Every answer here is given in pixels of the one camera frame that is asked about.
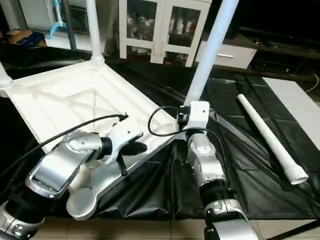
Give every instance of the cabinet shelf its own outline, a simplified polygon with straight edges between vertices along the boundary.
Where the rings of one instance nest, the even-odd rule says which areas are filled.
[[[119,0],[120,58],[144,55],[151,63],[191,67],[210,4],[211,0]]]

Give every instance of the pole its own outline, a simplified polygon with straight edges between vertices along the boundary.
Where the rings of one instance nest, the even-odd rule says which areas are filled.
[[[71,47],[71,50],[75,51],[75,50],[77,50],[77,45],[76,45],[76,39],[75,39],[75,34],[74,34],[74,28],[72,26],[72,21],[71,21],[69,0],[63,0],[63,7],[64,7],[66,29],[68,31],[70,47]]]
[[[86,14],[88,16],[89,32],[92,46],[91,60],[103,63],[105,59],[101,54],[100,48],[100,33],[98,25],[96,0],[86,0]]]
[[[214,66],[218,51],[226,36],[232,17],[236,11],[239,0],[223,0],[219,12],[212,26],[209,39],[195,71],[191,86],[185,98],[184,105],[198,101],[205,88],[209,74]]]
[[[306,181],[309,177],[304,169],[299,166],[290,154],[287,152],[285,147],[281,144],[278,138],[270,130],[265,121],[260,117],[254,107],[246,99],[243,94],[238,95],[238,99],[245,111],[249,114],[254,125],[259,130],[264,140],[268,143],[270,149],[280,162],[286,177],[292,185],[301,184]]]
[[[5,89],[11,87],[14,84],[14,81],[11,77],[8,76],[4,66],[0,62],[0,97],[7,98],[8,95],[4,91]]]

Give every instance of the black plastic sheet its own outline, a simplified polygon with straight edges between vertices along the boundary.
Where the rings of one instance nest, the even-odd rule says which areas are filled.
[[[84,53],[52,48],[12,51],[16,51],[19,61],[14,61],[7,49],[0,51],[0,60],[13,78],[90,58]],[[195,72],[192,68],[125,60],[106,62],[159,106],[183,104]],[[237,101],[240,93],[245,94],[296,163],[305,169],[309,175],[307,182],[295,186],[288,182],[279,162]],[[212,72],[201,99],[209,101],[215,110],[207,127],[222,141],[226,162],[221,163],[249,218],[319,219],[320,152],[264,80],[259,76]],[[5,169],[34,140],[10,100],[0,98],[0,103],[1,112],[6,112],[0,117],[0,124],[6,124],[4,136],[9,141],[0,146]],[[214,137],[209,138],[218,146]],[[221,160],[221,151],[216,148]],[[42,153],[37,154],[28,159],[23,174],[28,173]],[[172,142],[102,197],[96,215],[118,219],[203,218],[203,206],[186,159],[187,144],[181,140]],[[10,171],[2,184],[8,184],[14,172]],[[52,214],[67,215],[65,198]]]

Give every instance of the drawer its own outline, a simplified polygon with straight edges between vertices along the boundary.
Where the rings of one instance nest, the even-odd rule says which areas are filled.
[[[206,45],[206,41],[201,42],[195,58],[196,62],[200,61],[202,52],[205,50]],[[256,49],[252,48],[222,44],[214,65],[246,69],[256,54],[256,51]]]

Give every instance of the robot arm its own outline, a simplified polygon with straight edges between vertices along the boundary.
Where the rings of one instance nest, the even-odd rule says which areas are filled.
[[[106,137],[81,130],[66,134],[42,157],[29,173],[24,186],[0,209],[0,240],[32,238],[84,164],[95,161],[99,169],[115,163],[118,172],[127,175],[122,154],[126,154],[125,150],[130,152],[129,155],[144,152],[146,145],[135,142],[142,135],[139,124],[130,117],[113,126]],[[136,143],[133,153],[132,149],[125,149],[132,143]],[[103,159],[105,155],[109,156],[106,160]]]
[[[181,119],[188,120],[184,123],[187,123],[185,127],[182,125],[183,121],[180,121],[180,128],[205,128],[209,111],[208,102],[191,102],[189,114],[180,114]],[[206,132],[187,131],[184,139],[188,142],[187,160],[204,206],[205,239],[258,240],[235,192],[227,182],[220,161],[216,157],[216,148],[209,141]]]

